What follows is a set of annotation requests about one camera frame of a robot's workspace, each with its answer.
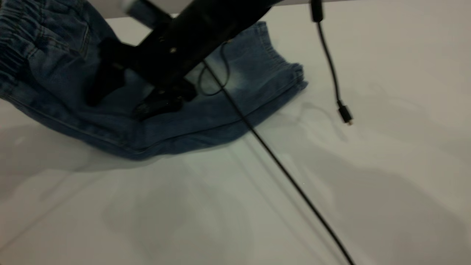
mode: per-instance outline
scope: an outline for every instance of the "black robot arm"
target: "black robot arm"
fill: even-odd
[[[111,39],[100,44],[102,63],[86,99],[97,105],[125,84],[124,70],[130,68],[155,87],[134,110],[133,116],[144,120],[192,100],[196,89],[185,75],[281,0],[194,0],[175,19],[147,0],[138,1],[158,18],[153,31],[137,47]]]

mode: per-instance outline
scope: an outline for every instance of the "denim fabric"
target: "denim fabric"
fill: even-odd
[[[97,107],[85,104],[99,64],[97,45],[116,38],[84,0],[3,0],[0,8],[0,97],[41,124],[104,151],[130,159],[178,154],[228,143],[248,129],[222,93],[197,96],[181,111],[143,122],[132,109],[152,87],[132,71],[127,85]],[[259,22],[226,46],[231,67],[228,91],[257,125],[307,83],[302,66],[287,63],[271,46]],[[226,71],[219,49],[208,57],[221,80]],[[187,76],[196,83],[202,66]],[[216,84],[203,77],[207,93]]]

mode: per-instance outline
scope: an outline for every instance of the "cable plug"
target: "cable plug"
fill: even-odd
[[[337,104],[339,105],[339,113],[342,116],[343,122],[349,124],[349,126],[353,125],[353,117],[350,114],[349,108],[342,101],[338,101]]]

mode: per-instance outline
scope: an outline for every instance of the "white surface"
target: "white surface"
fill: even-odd
[[[258,127],[359,265],[471,263],[466,0],[326,4],[355,125],[340,123],[305,5],[265,17],[306,91]],[[109,23],[127,42],[147,31]],[[0,105],[0,263],[345,264],[250,135],[130,162]]]

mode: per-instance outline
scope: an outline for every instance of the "seam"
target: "seam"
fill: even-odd
[[[299,79],[296,78],[294,80],[292,80],[291,82],[289,82],[288,84],[284,85],[283,87],[280,88],[280,90],[283,90],[284,88],[286,88],[287,86],[290,86],[292,85],[293,83],[301,83],[299,82]],[[261,107],[265,106],[266,104],[272,102],[273,100],[277,99],[278,97],[282,96],[283,94],[285,94],[286,91],[284,91],[283,93],[281,93],[280,95],[278,95],[277,97],[274,97],[272,100],[270,101],[267,101],[265,104],[259,106],[258,108],[254,109],[253,111],[251,111],[250,113],[246,114],[245,116],[248,116],[254,112],[256,112],[257,110],[259,110]],[[238,123],[240,122],[241,119],[237,119],[233,122],[230,122],[230,123],[226,123],[226,124],[221,124],[219,126],[216,126],[216,127],[212,127],[212,128],[209,128],[209,129],[204,129],[204,130],[199,130],[199,131],[196,131],[196,132],[189,132],[189,133],[185,133],[185,134],[181,134],[181,135],[177,135],[177,136],[173,136],[173,137],[170,137],[170,138],[167,138],[167,139],[164,139],[162,141],[159,141],[159,142],[156,142],[152,145],[150,145],[149,147],[146,147],[146,148],[143,148],[143,149],[139,149],[139,153],[136,153],[136,154],[142,154],[144,152],[146,152],[148,149],[151,149],[153,148],[154,146],[156,145],[159,145],[161,144],[162,142],[165,142],[165,141],[168,141],[168,140],[172,140],[172,139],[175,139],[175,138],[178,138],[178,137],[183,137],[183,136],[187,136],[187,135],[191,135],[191,134],[195,134],[195,133],[201,133],[201,132],[205,132],[205,131],[209,131],[209,130],[213,130],[213,129],[218,129],[218,128],[221,128],[221,127],[224,127],[224,126],[228,126],[228,125],[232,125],[232,124],[235,124],[235,123]]]
[[[286,65],[288,65],[288,63],[286,63],[281,58],[281,56],[279,54],[276,54],[275,49],[271,45],[271,40],[270,40],[270,37],[269,37],[267,24],[264,23],[264,22],[263,23],[258,23],[256,29],[257,29],[257,33],[258,33],[260,42],[262,43],[262,47],[263,47],[265,53],[275,63],[273,68],[276,67],[276,69],[280,69],[280,68],[285,67]]]
[[[280,90],[283,90],[284,88],[286,88],[286,87],[289,86],[289,85],[292,85],[293,83],[299,83],[298,78],[292,80],[291,82],[289,82],[289,83],[286,84],[285,86],[281,87]],[[271,101],[273,101],[274,99],[276,99],[276,98],[278,98],[278,97],[275,97],[275,98],[273,98],[272,100],[268,101],[267,103],[265,103],[265,104],[259,106],[258,108],[254,109],[253,111],[251,111],[250,113],[248,113],[248,114],[245,115],[245,116],[248,116],[248,115],[252,114],[253,112],[257,111],[258,109],[260,109],[261,107],[263,107],[264,105],[270,103]],[[24,103],[22,103],[22,102],[16,100],[15,98],[11,97],[10,95],[7,95],[6,98],[8,98],[9,100],[15,102],[16,104],[19,104],[19,105],[21,105],[21,106],[23,106],[23,107],[25,107],[25,108],[27,108],[27,109],[33,111],[33,112],[36,112],[36,113],[39,114],[39,115],[42,115],[42,116],[45,117],[45,118],[51,119],[51,120],[53,120],[53,121],[55,121],[55,122],[57,122],[57,123],[59,123],[59,124],[62,124],[63,126],[66,126],[66,127],[70,128],[70,129],[76,131],[76,132],[79,132],[79,133],[85,134],[85,135],[87,135],[87,136],[96,138],[96,139],[98,139],[98,140],[101,140],[101,141],[104,141],[104,142],[113,144],[113,145],[115,145],[116,147],[122,148],[122,149],[126,150],[127,152],[130,152],[130,153],[132,153],[132,154],[134,154],[134,155],[143,154],[143,153],[145,153],[147,150],[149,150],[149,149],[151,149],[151,148],[153,148],[153,147],[155,147],[155,146],[157,146],[157,145],[159,145],[159,144],[161,144],[161,143],[163,143],[163,142],[165,142],[165,141],[168,141],[168,140],[172,140],[172,139],[175,139],[175,138],[178,138],[178,137],[183,137],[183,136],[191,135],[191,134],[195,134],[195,133],[201,133],[201,132],[209,131],[209,130],[212,130],[212,129],[217,129],[217,128],[220,128],[220,127],[223,127],[223,126],[227,126],[227,125],[231,125],[231,124],[235,124],[235,123],[241,121],[240,119],[237,119],[237,120],[235,120],[235,121],[233,121],[233,122],[226,123],[226,124],[221,124],[221,125],[219,125],[219,126],[212,127],[212,128],[209,128],[209,129],[204,129],[204,130],[199,130],[199,131],[196,131],[196,132],[189,132],[189,133],[185,133],[185,134],[173,136],[173,137],[170,137],[170,138],[161,140],[161,141],[159,141],[159,142],[156,142],[156,143],[154,143],[154,144],[152,144],[152,145],[150,145],[150,146],[148,146],[148,147],[142,148],[142,149],[132,149],[132,148],[129,147],[128,145],[123,145],[123,144],[120,144],[119,142],[114,141],[114,140],[111,140],[111,139],[109,139],[109,138],[104,138],[104,137],[102,137],[102,136],[95,135],[95,134],[93,134],[93,133],[89,133],[89,132],[84,131],[84,130],[81,130],[81,129],[77,128],[77,127],[71,126],[71,125],[69,125],[69,124],[67,124],[67,123],[65,123],[65,122],[63,122],[63,121],[61,121],[61,120],[59,120],[59,119],[57,119],[57,118],[55,118],[55,117],[52,117],[52,116],[50,116],[50,115],[48,115],[48,114],[45,114],[45,113],[43,113],[42,111],[39,111],[39,110],[37,110],[37,109],[34,109],[34,108],[32,108],[31,106],[28,106],[28,105],[26,105],[26,104],[24,104]]]
[[[87,57],[88,49],[89,49],[89,42],[90,42],[90,27],[87,24],[87,29],[85,30],[85,36],[82,40],[82,45],[80,47],[79,53],[82,54],[84,58]]]

